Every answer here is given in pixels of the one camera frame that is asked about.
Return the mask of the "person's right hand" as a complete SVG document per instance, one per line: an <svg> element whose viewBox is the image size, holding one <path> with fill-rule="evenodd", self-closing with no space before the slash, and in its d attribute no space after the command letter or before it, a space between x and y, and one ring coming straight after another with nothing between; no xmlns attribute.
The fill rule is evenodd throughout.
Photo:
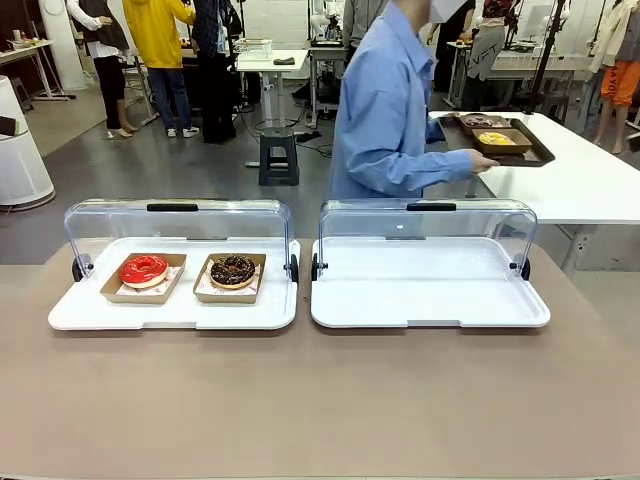
<svg viewBox="0 0 640 480"><path fill-rule="evenodd" d="M477 150L470 149L468 153L471 156L471 172L474 175L486 172L499 165L497 161L485 157Z"/></svg>

